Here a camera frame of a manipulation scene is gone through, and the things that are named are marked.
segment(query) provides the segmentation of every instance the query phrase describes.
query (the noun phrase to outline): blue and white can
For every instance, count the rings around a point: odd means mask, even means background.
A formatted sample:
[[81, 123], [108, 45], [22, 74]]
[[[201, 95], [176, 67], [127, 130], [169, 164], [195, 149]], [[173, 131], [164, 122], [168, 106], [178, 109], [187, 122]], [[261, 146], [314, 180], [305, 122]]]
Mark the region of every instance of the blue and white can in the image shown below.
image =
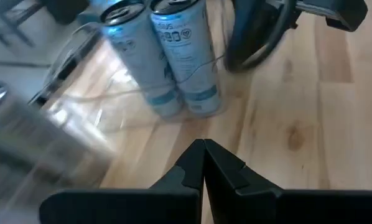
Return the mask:
[[182, 109], [182, 97], [143, 2], [119, 1], [102, 13], [101, 21], [104, 34], [146, 101], [161, 116], [177, 114]]
[[151, 19], [177, 84], [195, 114], [221, 105], [205, 0], [154, 0]]

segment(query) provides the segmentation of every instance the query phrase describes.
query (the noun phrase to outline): wood grain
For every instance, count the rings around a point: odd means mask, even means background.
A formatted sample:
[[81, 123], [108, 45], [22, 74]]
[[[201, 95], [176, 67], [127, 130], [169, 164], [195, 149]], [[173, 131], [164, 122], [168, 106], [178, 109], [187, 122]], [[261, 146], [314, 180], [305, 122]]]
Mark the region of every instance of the wood grain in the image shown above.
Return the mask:
[[[115, 153], [102, 187], [146, 188], [194, 139], [212, 138], [283, 188], [372, 189], [372, 0], [366, 2], [369, 14], [354, 33], [303, 14], [298, 29], [287, 31], [271, 58], [254, 71], [234, 76], [219, 63], [225, 99], [220, 114], [152, 119], [106, 133]], [[231, 1], [208, 0], [207, 8], [220, 56], [234, 19]], [[223, 15], [228, 20], [221, 20]], [[98, 94], [118, 69], [109, 70], [117, 60], [110, 50], [103, 44], [77, 70], [83, 74], [67, 92]], [[120, 121], [115, 114], [109, 120]], [[203, 222], [212, 223], [204, 196]]]

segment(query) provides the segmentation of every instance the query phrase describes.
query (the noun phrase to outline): wooden surface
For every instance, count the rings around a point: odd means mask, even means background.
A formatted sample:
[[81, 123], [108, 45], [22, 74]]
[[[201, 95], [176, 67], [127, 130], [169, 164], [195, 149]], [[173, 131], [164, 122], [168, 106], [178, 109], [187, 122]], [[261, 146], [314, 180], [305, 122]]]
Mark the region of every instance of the wooden surface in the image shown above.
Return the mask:
[[[105, 134], [115, 156], [102, 187], [149, 187], [194, 139], [210, 138], [285, 189], [372, 189], [372, 0], [366, 2], [369, 14], [355, 33], [303, 14], [265, 65], [222, 77], [227, 107], [221, 114], [179, 123], [154, 118]], [[228, 16], [228, 29], [230, 4], [208, 1], [217, 55], [223, 24], [213, 12]], [[99, 95], [105, 77], [121, 69], [113, 58], [107, 43], [98, 46], [67, 93]], [[77, 111], [100, 105], [80, 103]], [[206, 193], [203, 207], [203, 222], [211, 223]]]

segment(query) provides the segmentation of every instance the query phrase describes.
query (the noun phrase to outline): black headphones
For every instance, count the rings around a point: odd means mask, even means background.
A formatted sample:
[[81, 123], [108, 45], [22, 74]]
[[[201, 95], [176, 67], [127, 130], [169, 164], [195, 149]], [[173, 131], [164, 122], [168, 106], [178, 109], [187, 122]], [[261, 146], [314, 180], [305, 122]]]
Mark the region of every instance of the black headphones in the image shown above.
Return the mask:
[[240, 73], [257, 67], [276, 48], [284, 33], [296, 29], [301, 12], [324, 16], [327, 25], [354, 32], [364, 21], [364, 0], [232, 0], [233, 33], [225, 53], [225, 67]]

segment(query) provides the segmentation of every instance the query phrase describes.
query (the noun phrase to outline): black device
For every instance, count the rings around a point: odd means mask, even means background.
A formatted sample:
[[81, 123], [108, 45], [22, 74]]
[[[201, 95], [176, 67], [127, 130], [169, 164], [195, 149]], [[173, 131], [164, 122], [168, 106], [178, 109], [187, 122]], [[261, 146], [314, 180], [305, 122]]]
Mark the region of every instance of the black device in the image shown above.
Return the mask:
[[204, 179], [215, 224], [372, 223], [372, 192], [284, 190], [216, 142], [198, 139], [149, 189], [66, 190], [41, 224], [201, 223]]
[[301, 12], [323, 16], [327, 25], [354, 32], [364, 21], [364, 0], [232, 0], [233, 33], [225, 66], [233, 73], [257, 67], [276, 48], [286, 30], [297, 27]]

